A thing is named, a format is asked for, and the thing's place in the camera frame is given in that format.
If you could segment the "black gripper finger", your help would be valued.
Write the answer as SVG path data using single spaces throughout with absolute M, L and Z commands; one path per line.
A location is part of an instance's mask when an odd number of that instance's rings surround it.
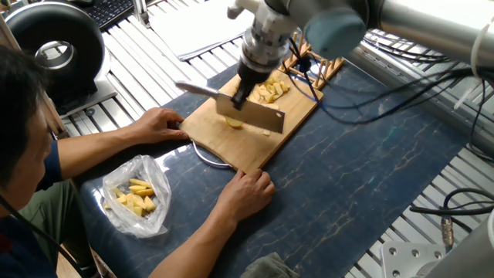
M 252 91 L 260 84 L 264 83 L 266 81 L 266 75 L 265 74 L 252 74 L 249 77 L 249 93 L 252 93 Z
M 240 79 L 237 91 L 232 96 L 232 103 L 235 109 L 241 109 L 252 92 L 252 81 L 249 79 Z

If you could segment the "person's left hand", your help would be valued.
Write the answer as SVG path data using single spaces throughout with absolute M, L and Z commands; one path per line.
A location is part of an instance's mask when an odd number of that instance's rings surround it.
M 177 127 L 177 124 L 183 121 L 184 118 L 174 110 L 155 107 L 146 111 L 130 126 L 125 127 L 123 134 L 130 146 L 187 140 L 189 136 Z

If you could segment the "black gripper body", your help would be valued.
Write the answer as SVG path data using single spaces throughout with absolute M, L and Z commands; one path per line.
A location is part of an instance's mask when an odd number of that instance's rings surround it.
M 242 81 L 266 81 L 287 54 L 289 37 L 290 34 L 247 29 L 238 65 Z

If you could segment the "person's right hand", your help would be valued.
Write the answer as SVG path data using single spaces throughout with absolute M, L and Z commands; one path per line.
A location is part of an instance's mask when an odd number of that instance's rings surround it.
M 257 169 L 245 174 L 239 170 L 222 190 L 211 214 L 217 219 L 238 224 L 265 208 L 275 190 L 266 171 Z

